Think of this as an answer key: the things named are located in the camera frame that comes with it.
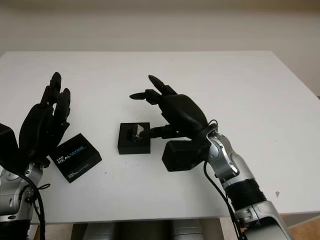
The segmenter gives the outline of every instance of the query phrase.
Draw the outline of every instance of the realsense box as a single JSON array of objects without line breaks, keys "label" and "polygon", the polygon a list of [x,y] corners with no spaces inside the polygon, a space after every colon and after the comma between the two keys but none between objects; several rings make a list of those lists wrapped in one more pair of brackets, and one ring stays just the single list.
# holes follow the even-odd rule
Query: realsense box
[{"label": "realsense box", "polygon": [[69,183],[101,161],[99,152],[81,133],[58,146],[49,156]]}]

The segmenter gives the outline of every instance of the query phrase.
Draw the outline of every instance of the white wall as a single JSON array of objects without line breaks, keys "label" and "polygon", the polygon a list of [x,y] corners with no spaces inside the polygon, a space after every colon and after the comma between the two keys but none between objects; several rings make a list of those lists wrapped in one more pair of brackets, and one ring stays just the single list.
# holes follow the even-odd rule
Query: white wall
[{"label": "white wall", "polygon": [[224,50],[271,50],[320,96],[320,1],[0,1],[0,53]]}]

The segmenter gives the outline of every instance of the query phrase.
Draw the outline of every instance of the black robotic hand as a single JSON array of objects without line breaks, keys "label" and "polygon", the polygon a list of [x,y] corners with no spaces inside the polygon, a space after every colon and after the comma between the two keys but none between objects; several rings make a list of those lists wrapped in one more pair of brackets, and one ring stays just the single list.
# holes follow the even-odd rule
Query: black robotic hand
[{"label": "black robotic hand", "polygon": [[145,92],[135,93],[131,99],[144,100],[151,105],[158,104],[162,116],[170,125],[155,127],[139,133],[141,138],[187,137],[191,140],[171,140],[167,142],[162,161],[169,172],[185,171],[194,168],[207,158],[210,144],[206,141],[207,132],[216,128],[209,125],[202,110],[186,95],[177,94],[169,85],[165,85],[155,76],[148,76],[159,90],[146,89]]},{"label": "black robotic hand", "polygon": [[23,173],[30,162],[49,166],[46,156],[59,144],[69,126],[70,91],[60,89],[61,75],[56,72],[41,102],[31,108],[21,126],[19,147],[12,129],[0,124],[0,165],[8,171]]}]

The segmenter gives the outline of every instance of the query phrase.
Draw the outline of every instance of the intel realsense logo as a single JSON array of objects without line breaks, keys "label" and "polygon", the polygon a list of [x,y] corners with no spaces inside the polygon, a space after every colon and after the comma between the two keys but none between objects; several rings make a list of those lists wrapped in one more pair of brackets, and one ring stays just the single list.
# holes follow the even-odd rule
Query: intel realsense logo
[{"label": "intel realsense logo", "polygon": [[61,156],[61,157],[59,157],[59,158],[57,159],[57,163],[58,163],[58,164],[63,163],[63,162],[64,162],[65,160],[67,160],[68,158],[71,158],[72,156],[80,153],[82,150],[84,150],[84,149],[86,149],[86,148],[87,148],[87,147],[85,147],[85,146],[81,146],[81,147],[79,147],[78,149],[70,152],[70,153],[67,154],[66,156]]}]

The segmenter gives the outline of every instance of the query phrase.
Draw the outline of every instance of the floor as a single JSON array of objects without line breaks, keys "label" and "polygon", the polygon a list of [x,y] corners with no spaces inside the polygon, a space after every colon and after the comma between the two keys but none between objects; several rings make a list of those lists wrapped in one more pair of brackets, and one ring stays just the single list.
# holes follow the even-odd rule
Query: floor
[{"label": "floor", "polygon": [[[225,240],[236,240],[233,228],[230,228],[230,220],[221,218],[221,226]],[[46,227],[46,240],[70,240],[72,224],[53,224]],[[295,240],[320,240],[320,217],[304,224],[291,228]]]}]

